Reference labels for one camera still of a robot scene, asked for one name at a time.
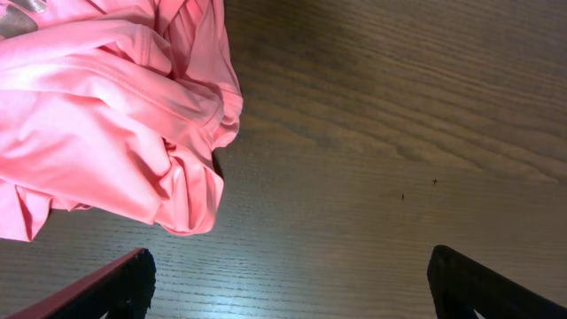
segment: black object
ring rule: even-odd
[[[150,252],[138,248],[8,319],[143,319],[155,273]]]
[[[438,319],[559,319],[567,309],[438,245],[427,269]]]

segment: wooden table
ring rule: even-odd
[[[567,305],[567,3],[227,15],[245,113],[217,153],[215,229],[56,212],[33,243],[0,242],[0,316],[138,246],[158,267],[149,318],[433,318],[436,244]]]

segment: pink shirt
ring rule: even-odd
[[[0,237],[32,240],[51,207],[209,231],[211,151],[242,110],[223,15],[222,0],[0,0]]]

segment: pink cloth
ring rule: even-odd
[[[211,151],[242,109],[223,15],[222,0],[0,0],[0,237],[32,240],[50,207],[209,231]]]

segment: pink fabric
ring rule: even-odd
[[[242,109],[222,0],[15,3],[39,30],[0,39],[0,237],[32,240],[50,207],[209,231]]]

